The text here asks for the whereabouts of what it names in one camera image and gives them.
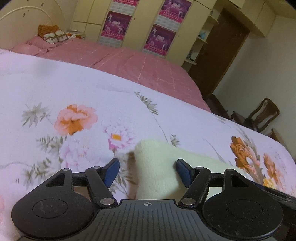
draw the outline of pink pillow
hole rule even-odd
[[[28,55],[37,55],[39,53],[45,53],[46,51],[41,50],[40,48],[33,46],[33,45],[29,45],[29,44],[18,44],[16,46],[13,47],[13,49],[11,50],[15,53],[22,53],[22,54],[28,54]]]
[[[28,43],[30,45],[34,45],[34,46],[36,46],[40,49],[44,49],[44,50],[49,50],[49,49],[52,49],[56,46],[63,44],[63,43],[50,44],[50,43],[45,42],[42,38],[40,38],[38,36],[33,37],[31,40],[29,40]]]

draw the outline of chair back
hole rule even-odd
[[[264,103],[266,103],[266,106],[264,107],[262,112],[253,120],[253,116],[263,107]],[[259,107],[254,110],[247,119],[252,122],[258,132],[262,132],[269,125],[269,123],[272,122],[279,115],[279,113],[279,108],[270,99],[264,98]],[[259,128],[259,124],[264,122],[267,118],[269,119],[266,121],[266,123]]]

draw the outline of floral bedsheet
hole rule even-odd
[[[142,139],[237,166],[296,196],[296,165],[276,141],[132,81],[74,64],[0,53],[0,240],[19,238],[13,205],[61,168],[83,172],[114,156],[116,199],[136,198]]]

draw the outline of metal screw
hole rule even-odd
[[[114,199],[109,198],[109,197],[101,199],[100,202],[101,202],[101,204],[106,205],[106,206],[110,206],[113,203],[115,203]]]
[[[184,205],[193,205],[195,203],[195,200],[193,198],[187,197],[181,200],[181,203]]]

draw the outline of gray ribbed plate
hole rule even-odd
[[[227,241],[209,230],[193,210],[173,200],[123,200],[113,209],[99,211],[80,233],[64,241]],[[31,241],[21,238],[19,241]],[[265,241],[276,241],[268,238]]]

